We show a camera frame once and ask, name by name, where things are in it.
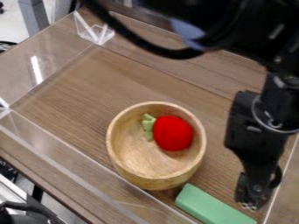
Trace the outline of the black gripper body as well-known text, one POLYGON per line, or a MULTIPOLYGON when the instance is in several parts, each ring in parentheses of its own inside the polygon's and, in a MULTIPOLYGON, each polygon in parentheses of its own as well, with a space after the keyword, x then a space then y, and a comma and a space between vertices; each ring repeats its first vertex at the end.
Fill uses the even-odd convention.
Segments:
POLYGON ((284 153, 288 137, 299 132, 299 113, 277 121, 264 111, 258 93, 238 91, 228 112, 224 146, 236 155, 242 169, 273 167, 284 153))

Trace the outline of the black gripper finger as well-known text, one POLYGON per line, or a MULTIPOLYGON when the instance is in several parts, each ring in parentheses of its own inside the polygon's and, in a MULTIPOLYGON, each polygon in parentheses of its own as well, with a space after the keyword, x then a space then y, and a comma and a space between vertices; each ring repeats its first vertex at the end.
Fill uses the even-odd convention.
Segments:
POLYGON ((282 178, 281 168, 276 164, 269 172, 269 184, 268 184, 269 189, 274 189, 278 186, 281 178, 282 178))
POLYGON ((234 201, 249 211, 260 210, 272 197, 273 190, 269 189, 269 172, 273 167, 248 165, 238 174, 234 189, 234 201))

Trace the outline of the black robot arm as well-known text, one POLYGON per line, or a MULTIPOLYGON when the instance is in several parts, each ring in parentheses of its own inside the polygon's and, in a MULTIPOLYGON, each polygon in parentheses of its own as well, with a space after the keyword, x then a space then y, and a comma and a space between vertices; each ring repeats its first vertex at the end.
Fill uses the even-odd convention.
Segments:
POLYGON ((224 137, 242 166, 234 201, 260 209, 281 182, 285 142, 299 133, 299 0, 136 0, 138 8, 168 17, 186 45, 181 49, 141 38, 101 0, 82 2, 124 39, 154 55, 188 60, 225 50, 264 66, 261 91, 234 95, 224 137))

